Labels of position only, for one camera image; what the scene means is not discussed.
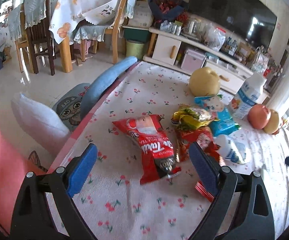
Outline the floral cherry tablecloth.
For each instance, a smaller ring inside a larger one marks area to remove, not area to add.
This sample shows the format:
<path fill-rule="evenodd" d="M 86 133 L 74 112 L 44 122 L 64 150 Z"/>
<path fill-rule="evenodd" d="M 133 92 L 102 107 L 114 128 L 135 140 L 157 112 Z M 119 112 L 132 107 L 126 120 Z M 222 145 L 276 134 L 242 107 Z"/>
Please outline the floral cherry tablecloth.
<path fill-rule="evenodd" d="M 176 164 L 180 174 L 140 185 L 144 174 L 141 157 L 157 155 L 164 146 L 177 149 L 171 122 L 181 105 L 192 106 L 189 77 L 146 62 L 139 63 L 118 82 L 101 104 L 81 122 L 52 166 L 66 166 L 89 143 L 98 148 L 95 165 L 80 193 L 73 198 L 85 223 L 97 239 L 189 239 L 210 206 L 196 189 L 198 174 L 190 160 Z M 157 132 L 149 115 L 160 117 L 166 138 L 150 140 Z M 264 183 L 274 216 L 275 238 L 289 225 L 289 131 L 269 135 L 236 119 L 241 128 L 235 142 L 250 151 L 245 165 L 227 161 L 236 173 L 264 168 Z"/>

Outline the wooden dining table with cloth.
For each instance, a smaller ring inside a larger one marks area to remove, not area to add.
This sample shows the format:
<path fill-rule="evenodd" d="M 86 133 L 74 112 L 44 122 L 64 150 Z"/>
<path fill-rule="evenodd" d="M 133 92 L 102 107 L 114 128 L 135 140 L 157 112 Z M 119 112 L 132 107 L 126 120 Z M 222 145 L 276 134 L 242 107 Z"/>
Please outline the wooden dining table with cloth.
<path fill-rule="evenodd" d="M 78 0 L 57 0 L 53 2 L 54 10 L 51 17 L 49 30 L 60 49 L 61 64 L 65 73 L 72 72 L 72 59 L 70 41 L 74 39 L 74 30 L 80 24 L 95 26 L 85 20 L 81 15 Z"/>

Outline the white tv cabinet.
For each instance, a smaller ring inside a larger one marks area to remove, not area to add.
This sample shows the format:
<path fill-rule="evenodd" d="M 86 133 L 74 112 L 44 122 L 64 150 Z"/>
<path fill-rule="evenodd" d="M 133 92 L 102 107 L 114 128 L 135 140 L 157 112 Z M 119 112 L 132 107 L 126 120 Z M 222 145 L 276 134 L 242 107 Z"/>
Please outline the white tv cabinet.
<path fill-rule="evenodd" d="M 202 67 L 211 68 L 220 77 L 221 89 L 234 95 L 253 72 L 237 60 L 214 51 L 183 35 L 149 28 L 151 39 L 143 61 L 191 75 Z"/>

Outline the black flat television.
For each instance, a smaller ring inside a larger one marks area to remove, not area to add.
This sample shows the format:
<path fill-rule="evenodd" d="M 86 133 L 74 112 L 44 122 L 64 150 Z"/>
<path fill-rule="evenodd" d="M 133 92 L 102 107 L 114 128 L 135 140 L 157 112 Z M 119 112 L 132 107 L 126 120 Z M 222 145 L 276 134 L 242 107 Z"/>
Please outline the black flat television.
<path fill-rule="evenodd" d="M 189 0 L 189 12 L 245 38 L 255 48 L 269 47 L 277 21 L 259 0 Z"/>

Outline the blue cartoon snack bag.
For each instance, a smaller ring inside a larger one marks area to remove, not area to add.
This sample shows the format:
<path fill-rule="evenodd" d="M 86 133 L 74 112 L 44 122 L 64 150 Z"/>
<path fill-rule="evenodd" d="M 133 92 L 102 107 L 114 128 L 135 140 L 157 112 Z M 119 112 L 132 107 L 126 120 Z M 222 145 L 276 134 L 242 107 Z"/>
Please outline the blue cartoon snack bag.
<path fill-rule="evenodd" d="M 223 101 L 223 95 L 197 96 L 195 104 L 207 110 L 214 120 L 208 125 L 214 137 L 219 135 L 230 135 L 241 128 L 231 116 L 227 105 Z"/>

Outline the yellow green snack bag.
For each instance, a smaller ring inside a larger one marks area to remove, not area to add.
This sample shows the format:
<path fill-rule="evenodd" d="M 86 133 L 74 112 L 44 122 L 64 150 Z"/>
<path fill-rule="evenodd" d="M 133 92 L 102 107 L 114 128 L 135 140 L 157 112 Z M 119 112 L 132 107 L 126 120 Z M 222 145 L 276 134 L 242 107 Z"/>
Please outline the yellow green snack bag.
<path fill-rule="evenodd" d="M 171 122 L 181 131 L 195 131 L 219 121 L 209 111 L 199 106 L 181 105 L 171 117 Z"/>

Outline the yellow apple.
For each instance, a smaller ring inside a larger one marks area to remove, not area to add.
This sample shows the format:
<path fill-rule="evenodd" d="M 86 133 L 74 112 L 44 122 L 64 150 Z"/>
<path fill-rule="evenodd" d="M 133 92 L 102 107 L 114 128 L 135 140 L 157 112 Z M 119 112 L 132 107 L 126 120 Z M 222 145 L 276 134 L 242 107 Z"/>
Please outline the yellow apple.
<path fill-rule="evenodd" d="M 277 111 L 270 109 L 270 112 L 271 112 L 271 116 L 269 118 L 268 123 L 263 128 L 263 131 L 267 134 L 274 134 L 279 128 L 280 117 Z"/>

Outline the dark wooden chair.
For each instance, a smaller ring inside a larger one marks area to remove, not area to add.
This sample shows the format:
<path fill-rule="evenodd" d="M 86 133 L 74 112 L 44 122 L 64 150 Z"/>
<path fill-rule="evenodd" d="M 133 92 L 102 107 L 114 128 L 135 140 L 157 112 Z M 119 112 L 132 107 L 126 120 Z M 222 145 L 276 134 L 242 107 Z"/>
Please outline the dark wooden chair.
<path fill-rule="evenodd" d="M 33 73 L 38 74 L 38 57 L 49 61 L 51 75 L 55 75 L 53 38 L 49 30 L 50 0 L 24 0 L 25 33 Z"/>

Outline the red snack wrapper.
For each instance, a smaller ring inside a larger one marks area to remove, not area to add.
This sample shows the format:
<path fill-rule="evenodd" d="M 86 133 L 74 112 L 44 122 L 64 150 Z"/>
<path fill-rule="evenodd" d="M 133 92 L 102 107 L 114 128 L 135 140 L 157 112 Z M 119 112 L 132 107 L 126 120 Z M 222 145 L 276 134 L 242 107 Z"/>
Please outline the red snack wrapper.
<path fill-rule="evenodd" d="M 173 144 L 164 132 L 160 120 L 159 115 L 151 114 L 112 122 L 141 149 L 141 185 L 164 177 L 173 178 L 181 172 Z"/>

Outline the large white plastic mailer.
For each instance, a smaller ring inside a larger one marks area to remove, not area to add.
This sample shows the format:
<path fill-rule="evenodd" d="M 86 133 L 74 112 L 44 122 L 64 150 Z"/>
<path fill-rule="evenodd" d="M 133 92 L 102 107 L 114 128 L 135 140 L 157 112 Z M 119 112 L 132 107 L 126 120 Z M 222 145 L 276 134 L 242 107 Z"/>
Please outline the large white plastic mailer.
<path fill-rule="evenodd" d="M 217 136 L 215 144 L 218 146 L 218 154 L 224 160 L 239 165 L 247 164 L 251 161 L 250 148 L 228 135 L 221 134 Z"/>

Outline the white blue milk bottle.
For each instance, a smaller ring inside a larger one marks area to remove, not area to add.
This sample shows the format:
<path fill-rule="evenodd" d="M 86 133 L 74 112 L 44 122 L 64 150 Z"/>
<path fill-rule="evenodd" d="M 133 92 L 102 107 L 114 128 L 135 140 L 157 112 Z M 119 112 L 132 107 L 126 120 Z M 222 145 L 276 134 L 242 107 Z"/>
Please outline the white blue milk bottle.
<path fill-rule="evenodd" d="M 260 73 L 254 73 L 245 79 L 243 85 L 228 104 L 228 109 L 234 118 L 243 119 L 250 109 L 257 104 L 265 83 L 266 78 Z"/>

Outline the clear plastic bag on cabinet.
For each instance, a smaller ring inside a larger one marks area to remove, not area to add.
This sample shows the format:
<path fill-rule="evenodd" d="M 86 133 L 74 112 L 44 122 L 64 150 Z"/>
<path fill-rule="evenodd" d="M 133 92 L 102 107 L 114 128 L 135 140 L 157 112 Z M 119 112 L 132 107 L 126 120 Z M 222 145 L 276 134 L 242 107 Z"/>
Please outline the clear plastic bag on cabinet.
<path fill-rule="evenodd" d="M 220 51 L 225 40 L 226 31 L 219 27 L 214 27 L 211 23 L 208 23 L 203 28 L 202 42 L 205 46 L 214 51 Z"/>

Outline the red apple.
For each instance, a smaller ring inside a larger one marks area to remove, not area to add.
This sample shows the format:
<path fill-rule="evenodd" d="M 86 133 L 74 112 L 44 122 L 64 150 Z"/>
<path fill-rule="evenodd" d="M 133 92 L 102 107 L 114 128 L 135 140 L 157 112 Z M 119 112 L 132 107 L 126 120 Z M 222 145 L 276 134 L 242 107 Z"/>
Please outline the red apple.
<path fill-rule="evenodd" d="M 253 128 L 263 129 L 268 124 L 270 117 L 271 111 L 265 105 L 256 104 L 250 109 L 247 120 Z"/>

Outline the red candy wrapper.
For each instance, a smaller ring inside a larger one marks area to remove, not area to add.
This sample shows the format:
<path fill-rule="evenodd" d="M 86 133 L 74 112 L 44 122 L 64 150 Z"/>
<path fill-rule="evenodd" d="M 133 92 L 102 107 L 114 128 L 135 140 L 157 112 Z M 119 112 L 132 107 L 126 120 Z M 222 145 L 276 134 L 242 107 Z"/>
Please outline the red candy wrapper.
<path fill-rule="evenodd" d="M 214 142 L 211 129 L 208 126 L 203 126 L 194 131 L 178 131 L 176 161 L 181 163 L 189 159 L 189 146 L 191 143 L 197 142 L 202 150 L 209 156 L 220 162 L 220 155 L 217 152 L 219 146 Z"/>

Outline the blue cushion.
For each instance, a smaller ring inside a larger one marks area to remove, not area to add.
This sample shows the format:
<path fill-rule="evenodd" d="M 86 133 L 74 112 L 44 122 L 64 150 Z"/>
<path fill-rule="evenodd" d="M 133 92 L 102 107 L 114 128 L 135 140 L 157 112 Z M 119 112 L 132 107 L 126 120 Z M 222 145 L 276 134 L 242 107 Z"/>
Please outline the blue cushion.
<path fill-rule="evenodd" d="M 116 79 L 137 62 L 137 58 L 129 56 L 114 64 L 93 81 L 85 92 L 80 105 L 80 119 L 83 120 L 95 106 L 103 93 L 116 81 Z"/>

